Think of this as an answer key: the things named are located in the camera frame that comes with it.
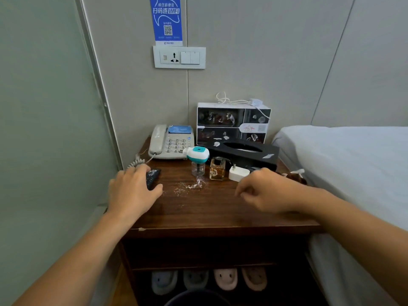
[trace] television remote control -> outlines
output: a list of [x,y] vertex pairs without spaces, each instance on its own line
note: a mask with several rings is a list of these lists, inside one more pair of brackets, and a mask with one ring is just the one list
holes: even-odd
[[150,170],[146,173],[146,185],[147,189],[151,190],[153,182],[156,180],[156,178],[159,176],[161,169],[154,169]]

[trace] display box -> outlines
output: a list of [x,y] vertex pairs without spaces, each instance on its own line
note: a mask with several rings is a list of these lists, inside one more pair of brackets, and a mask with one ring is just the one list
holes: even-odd
[[260,111],[250,104],[198,103],[196,144],[225,137],[264,143],[271,109],[265,105],[258,108]]

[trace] bed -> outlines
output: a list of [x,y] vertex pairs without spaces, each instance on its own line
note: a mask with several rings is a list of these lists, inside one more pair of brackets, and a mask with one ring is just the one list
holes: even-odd
[[[408,230],[408,127],[291,126],[273,139],[291,170]],[[328,234],[310,239],[309,261],[332,306],[396,305]]]

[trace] telephone handset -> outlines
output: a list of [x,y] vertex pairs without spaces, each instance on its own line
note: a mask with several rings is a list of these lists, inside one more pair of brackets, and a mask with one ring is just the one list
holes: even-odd
[[179,153],[188,147],[194,147],[194,134],[190,126],[169,126],[158,124],[150,139],[149,156],[155,159],[185,159]]

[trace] hand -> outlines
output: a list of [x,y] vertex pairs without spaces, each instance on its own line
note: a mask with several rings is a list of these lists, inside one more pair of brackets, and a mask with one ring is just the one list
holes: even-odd
[[146,173],[150,167],[140,164],[137,169],[130,167],[119,171],[116,179],[109,182],[108,213],[129,228],[162,195],[163,185],[158,184],[153,190],[147,190]]
[[244,177],[235,196],[241,196],[260,211],[283,213],[301,211],[301,204],[313,196],[313,190],[316,189],[263,168]]

